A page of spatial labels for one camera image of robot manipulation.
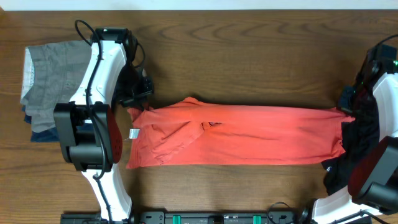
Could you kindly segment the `black garment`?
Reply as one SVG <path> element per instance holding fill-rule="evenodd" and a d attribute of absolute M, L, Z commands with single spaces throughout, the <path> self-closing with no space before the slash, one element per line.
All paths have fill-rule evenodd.
<path fill-rule="evenodd" d="M 376 99 L 368 94 L 355 102 L 359 115 L 355 120 L 341 124 L 344 153 L 322 162 L 326 175 L 323 184 L 328 195 L 347 186 L 354 168 L 379 143 L 379 113 Z"/>

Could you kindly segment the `red printed t-shirt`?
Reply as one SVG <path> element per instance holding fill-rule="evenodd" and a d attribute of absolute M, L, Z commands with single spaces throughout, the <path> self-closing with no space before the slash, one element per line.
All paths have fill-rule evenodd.
<path fill-rule="evenodd" d="M 138 135 L 127 168 L 179 165 L 307 165 L 344 153 L 332 108 L 217 105 L 188 97 L 164 108 L 129 110 Z"/>

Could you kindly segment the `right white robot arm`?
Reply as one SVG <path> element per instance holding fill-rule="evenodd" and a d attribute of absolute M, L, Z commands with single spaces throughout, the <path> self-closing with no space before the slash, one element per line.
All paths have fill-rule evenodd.
<path fill-rule="evenodd" d="M 328 196 L 314 201 L 301 223 L 382 223 L 397 213 L 397 48 L 370 48 L 338 109 L 355 118 L 343 125 L 345 153 L 323 164 Z"/>

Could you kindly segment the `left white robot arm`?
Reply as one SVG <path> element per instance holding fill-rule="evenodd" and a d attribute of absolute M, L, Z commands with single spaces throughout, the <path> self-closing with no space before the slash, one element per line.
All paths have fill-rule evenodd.
<path fill-rule="evenodd" d="M 118 166 L 123 138 L 112 103 L 142 111 L 154 84 L 142 62 L 133 64 L 142 45 L 129 29 L 93 29 L 88 44 L 92 55 L 85 76 L 69 102 L 56 104 L 53 117 L 62 156 L 89 181 L 100 211 L 63 214 L 60 221 L 134 223 L 132 199 Z"/>

